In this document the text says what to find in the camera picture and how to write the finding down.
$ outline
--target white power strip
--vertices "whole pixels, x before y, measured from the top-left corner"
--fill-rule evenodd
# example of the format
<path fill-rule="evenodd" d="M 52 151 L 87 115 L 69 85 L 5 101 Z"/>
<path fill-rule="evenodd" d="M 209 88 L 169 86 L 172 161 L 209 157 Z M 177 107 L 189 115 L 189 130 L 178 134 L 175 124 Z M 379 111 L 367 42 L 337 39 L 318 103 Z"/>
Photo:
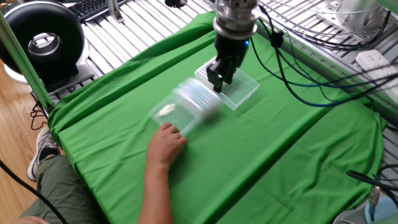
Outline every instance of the white power strip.
<path fill-rule="evenodd" d="M 365 71 L 390 64 L 377 50 L 361 52 L 355 60 Z M 375 80 L 395 73 L 398 73 L 398 70 L 394 66 L 391 66 L 368 72 L 368 75 Z M 398 78 L 386 83 L 381 88 L 386 88 L 387 90 L 384 93 L 395 103 L 398 103 Z"/>

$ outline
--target wooden floor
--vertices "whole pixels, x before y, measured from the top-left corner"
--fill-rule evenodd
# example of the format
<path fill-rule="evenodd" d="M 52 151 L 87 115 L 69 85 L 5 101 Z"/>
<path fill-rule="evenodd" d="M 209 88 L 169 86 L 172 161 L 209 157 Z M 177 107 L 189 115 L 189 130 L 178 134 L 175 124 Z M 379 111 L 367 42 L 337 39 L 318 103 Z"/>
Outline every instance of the wooden floor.
<path fill-rule="evenodd" d="M 12 81 L 0 61 L 0 159 L 20 178 L 36 188 L 26 176 L 27 167 L 34 156 L 35 141 L 39 131 L 30 129 L 29 113 L 35 101 L 27 85 Z M 43 117 L 36 118 L 39 127 Z M 18 218 L 36 197 L 14 182 L 0 169 L 0 223 Z"/>

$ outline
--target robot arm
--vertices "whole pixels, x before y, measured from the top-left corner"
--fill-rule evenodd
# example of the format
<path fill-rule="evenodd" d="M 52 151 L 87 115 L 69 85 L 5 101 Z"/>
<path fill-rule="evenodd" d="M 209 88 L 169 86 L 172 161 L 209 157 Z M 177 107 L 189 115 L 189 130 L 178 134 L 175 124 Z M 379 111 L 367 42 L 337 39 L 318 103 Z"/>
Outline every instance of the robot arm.
<path fill-rule="evenodd" d="M 241 66 L 249 47 L 250 37 L 256 33 L 259 14 L 253 11 L 258 0 L 217 0 L 213 27 L 216 31 L 216 62 L 206 71 L 216 92 L 223 82 L 232 83 L 233 74 Z"/>

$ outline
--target transparent plastic container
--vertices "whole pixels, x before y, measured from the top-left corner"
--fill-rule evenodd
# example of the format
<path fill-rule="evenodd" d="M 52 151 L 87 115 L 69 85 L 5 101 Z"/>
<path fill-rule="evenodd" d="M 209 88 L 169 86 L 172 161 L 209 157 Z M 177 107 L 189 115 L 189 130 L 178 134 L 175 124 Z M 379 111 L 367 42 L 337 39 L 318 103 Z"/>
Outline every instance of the transparent plastic container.
<path fill-rule="evenodd" d="M 205 63 L 202 67 L 195 71 L 195 78 L 201 81 L 207 88 L 213 89 L 207 79 L 206 68 L 215 61 L 215 57 Z M 216 93 L 224 103 L 232 110 L 236 110 L 243 102 L 245 102 L 256 90 L 260 84 L 247 75 L 244 71 L 237 69 L 232 77 L 232 84 L 223 83 L 221 93 Z"/>
<path fill-rule="evenodd" d="M 149 115 L 159 124 L 172 123 L 182 136 L 186 136 L 204 119 L 215 114 L 220 109 L 220 104 L 220 97 L 213 91 L 198 80 L 188 78 Z"/>

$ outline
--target shoe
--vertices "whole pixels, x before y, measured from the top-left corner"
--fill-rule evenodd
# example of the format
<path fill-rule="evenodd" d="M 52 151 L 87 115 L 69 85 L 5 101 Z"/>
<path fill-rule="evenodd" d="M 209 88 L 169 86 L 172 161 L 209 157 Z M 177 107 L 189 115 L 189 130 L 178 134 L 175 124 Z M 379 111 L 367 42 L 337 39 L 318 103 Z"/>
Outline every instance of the shoe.
<path fill-rule="evenodd" d="M 36 182 L 37 167 L 42 159 L 45 159 L 48 155 L 60 155 L 61 152 L 58 148 L 58 144 L 55 142 L 51 135 L 48 126 L 44 127 L 36 139 L 36 154 L 30 162 L 27 168 L 27 177 Z"/>

